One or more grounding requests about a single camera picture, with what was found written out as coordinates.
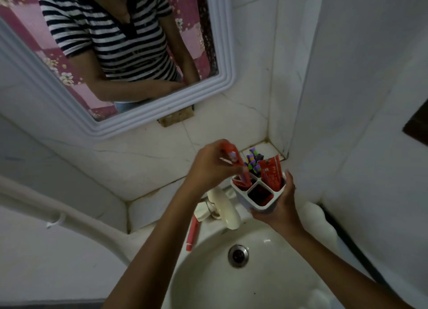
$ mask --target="sink drain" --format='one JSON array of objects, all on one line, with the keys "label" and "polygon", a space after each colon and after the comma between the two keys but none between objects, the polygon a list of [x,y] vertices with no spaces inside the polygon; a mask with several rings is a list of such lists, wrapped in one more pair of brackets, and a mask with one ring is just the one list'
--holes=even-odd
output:
[{"label": "sink drain", "polygon": [[234,268],[243,268],[248,263],[248,250],[242,245],[234,245],[227,254],[229,264]]}]

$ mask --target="sink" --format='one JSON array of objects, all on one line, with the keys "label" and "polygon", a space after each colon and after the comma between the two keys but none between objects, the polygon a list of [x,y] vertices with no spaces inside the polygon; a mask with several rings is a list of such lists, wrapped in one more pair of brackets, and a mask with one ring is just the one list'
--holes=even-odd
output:
[{"label": "sink", "polygon": [[[311,203],[297,209],[305,229],[338,253],[336,231],[322,210]],[[231,265],[233,258],[242,267]],[[304,259],[268,225],[251,217],[239,229],[222,229],[199,243],[178,266],[169,295],[173,309],[327,309],[333,299]]]}]

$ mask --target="black and white striped shirt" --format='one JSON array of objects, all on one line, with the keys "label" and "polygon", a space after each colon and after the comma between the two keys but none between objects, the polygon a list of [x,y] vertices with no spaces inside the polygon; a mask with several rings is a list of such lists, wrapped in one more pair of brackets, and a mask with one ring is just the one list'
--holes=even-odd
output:
[{"label": "black and white striped shirt", "polygon": [[52,36],[67,57],[93,49],[110,80],[175,81],[158,17],[171,14],[167,0],[127,0],[130,24],[122,24],[94,0],[39,0]]}]

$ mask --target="mirror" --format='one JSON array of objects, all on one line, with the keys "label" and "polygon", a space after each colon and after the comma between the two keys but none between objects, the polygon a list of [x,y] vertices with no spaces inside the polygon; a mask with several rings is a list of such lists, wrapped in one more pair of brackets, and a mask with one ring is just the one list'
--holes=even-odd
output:
[{"label": "mirror", "polygon": [[207,0],[0,0],[0,16],[96,121],[219,73]]}]

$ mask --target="shirt sleeve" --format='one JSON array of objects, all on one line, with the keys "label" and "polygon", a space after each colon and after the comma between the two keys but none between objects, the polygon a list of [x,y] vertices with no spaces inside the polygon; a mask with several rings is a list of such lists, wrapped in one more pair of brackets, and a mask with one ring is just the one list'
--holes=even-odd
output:
[{"label": "shirt sleeve", "polygon": [[38,0],[51,35],[66,57],[92,48],[88,33],[54,0]]},{"label": "shirt sleeve", "polygon": [[157,6],[157,15],[158,17],[169,16],[173,13],[171,6],[169,5],[168,0],[155,0]]}]

